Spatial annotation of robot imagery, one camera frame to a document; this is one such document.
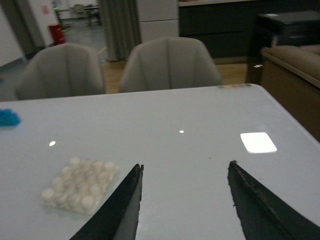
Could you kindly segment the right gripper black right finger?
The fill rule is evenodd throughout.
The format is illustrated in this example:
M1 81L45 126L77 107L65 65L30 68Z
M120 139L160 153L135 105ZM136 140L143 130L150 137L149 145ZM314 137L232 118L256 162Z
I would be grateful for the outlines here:
M318 240L320 227L252 177L237 161L228 167L237 216L247 240Z

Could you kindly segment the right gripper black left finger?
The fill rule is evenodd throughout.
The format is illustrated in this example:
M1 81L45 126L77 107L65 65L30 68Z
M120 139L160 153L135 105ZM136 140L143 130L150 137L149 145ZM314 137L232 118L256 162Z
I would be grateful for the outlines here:
M142 200L144 165L136 164L73 240L134 240Z

